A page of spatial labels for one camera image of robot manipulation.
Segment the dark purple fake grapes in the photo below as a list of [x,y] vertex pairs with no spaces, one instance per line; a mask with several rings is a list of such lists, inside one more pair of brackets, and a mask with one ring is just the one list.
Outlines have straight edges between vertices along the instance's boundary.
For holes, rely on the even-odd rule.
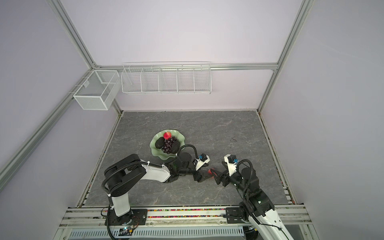
[[164,146],[164,148],[162,149],[162,151],[163,151],[165,154],[171,154],[171,146],[172,146],[173,142],[175,142],[175,141],[178,141],[177,138],[175,138],[175,137],[172,137],[171,139],[166,140],[166,141],[165,141],[165,146]]

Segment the dark fake avocado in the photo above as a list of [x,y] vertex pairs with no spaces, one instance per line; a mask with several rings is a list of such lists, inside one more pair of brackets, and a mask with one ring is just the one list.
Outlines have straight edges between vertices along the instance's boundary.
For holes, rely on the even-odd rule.
[[155,147],[156,149],[163,149],[165,146],[165,138],[160,137],[156,142],[155,142]]
[[173,142],[171,146],[171,154],[176,154],[180,149],[181,143],[179,141]]

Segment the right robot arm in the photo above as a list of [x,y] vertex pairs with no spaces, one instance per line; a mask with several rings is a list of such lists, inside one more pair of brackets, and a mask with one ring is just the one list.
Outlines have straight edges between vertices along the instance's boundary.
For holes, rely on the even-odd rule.
[[226,210],[224,218],[252,224],[264,240],[292,240],[293,237],[283,224],[279,214],[267,194],[261,189],[256,170],[250,160],[228,160],[224,172],[210,169],[217,185],[232,184],[242,201],[237,208]]

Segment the red fake apple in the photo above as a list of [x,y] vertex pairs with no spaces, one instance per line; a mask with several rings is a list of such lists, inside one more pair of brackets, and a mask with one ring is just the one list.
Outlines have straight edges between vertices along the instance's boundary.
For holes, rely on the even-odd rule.
[[171,132],[165,132],[164,135],[163,135],[163,138],[165,140],[169,140],[172,138],[172,133]]
[[213,169],[209,170],[208,173],[214,179],[216,179],[218,177],[217,173]]

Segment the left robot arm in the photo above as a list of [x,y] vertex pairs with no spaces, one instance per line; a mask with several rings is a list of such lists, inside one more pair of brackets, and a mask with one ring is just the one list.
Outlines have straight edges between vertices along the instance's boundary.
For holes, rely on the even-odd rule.
[[193,145],[184,145],[176,153],[173,160],[162,164],[143,161],[137,154],[131,154],[104,171],[105,179],[101,188],[108,197],[109,206],[106,215],[107,226],[132,225],[145,217],[135,214],[129,202],[129,191],[141,180],[172,183],[179,177],[193,176],[194,181],[201,183],[212,177],[205,172],[210,157],[197,154]]

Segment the green wavy fruit bowl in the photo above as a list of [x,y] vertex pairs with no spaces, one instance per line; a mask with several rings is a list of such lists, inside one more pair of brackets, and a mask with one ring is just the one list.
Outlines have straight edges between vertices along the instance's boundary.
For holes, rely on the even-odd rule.
[[177,130],[167,129],[167,130],[160,131],[156,135],[154,135],[154,137],[152,138],[152,140],[150,142],[150,148],[151,148],[152,155],[155,157],[159,157],[163,161],[165,161],[169,158],[175,158],[176,157],[175,154],[166,154],[161,149],[156,148],[156,141],[158,139],[160,139],[161,137],[163,137],[166,132],[170,132],[172,137],[175,136],[176,139],[180,142],[181,146],[185,145],[185,139],[186,139],[185,136]]

